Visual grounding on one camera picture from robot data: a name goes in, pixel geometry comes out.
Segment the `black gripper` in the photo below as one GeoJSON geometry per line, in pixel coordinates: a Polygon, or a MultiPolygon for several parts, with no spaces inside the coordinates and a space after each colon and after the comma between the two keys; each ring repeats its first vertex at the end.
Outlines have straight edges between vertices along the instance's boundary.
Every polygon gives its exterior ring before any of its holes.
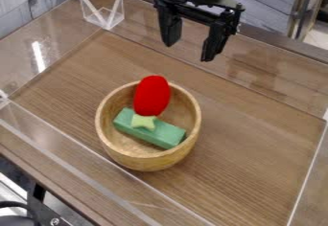
{"type": "Polygon", "coordinates": [[[226,43],[225,26],[237,34],[245,6],[236,0],[155,0],[162,41],[166,47],[181,38],[182,16],[202,24],[210,24],[209,36],[203,41],[201,60],[211,61],[226,43]]]}

